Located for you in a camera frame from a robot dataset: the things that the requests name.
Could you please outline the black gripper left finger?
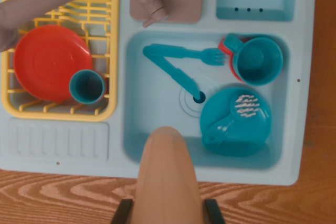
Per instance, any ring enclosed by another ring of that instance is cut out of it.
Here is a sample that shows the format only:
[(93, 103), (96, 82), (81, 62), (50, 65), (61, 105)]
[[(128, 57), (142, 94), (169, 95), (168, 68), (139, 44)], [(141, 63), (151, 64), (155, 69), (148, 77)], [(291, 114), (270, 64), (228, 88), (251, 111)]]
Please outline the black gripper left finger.
[(110, 223), (111, 224), (130, 223), (133, 204), (134, 204), (133, 199), (121, 200)]

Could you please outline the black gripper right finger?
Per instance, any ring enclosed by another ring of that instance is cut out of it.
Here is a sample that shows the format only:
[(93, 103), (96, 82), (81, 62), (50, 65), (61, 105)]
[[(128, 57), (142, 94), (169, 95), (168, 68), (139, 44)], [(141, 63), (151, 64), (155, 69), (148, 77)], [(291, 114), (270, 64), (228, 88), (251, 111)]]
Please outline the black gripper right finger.
[(203, 201), (204, 223), (225, 224), (219, 205), (215, 199), (204, 199)]

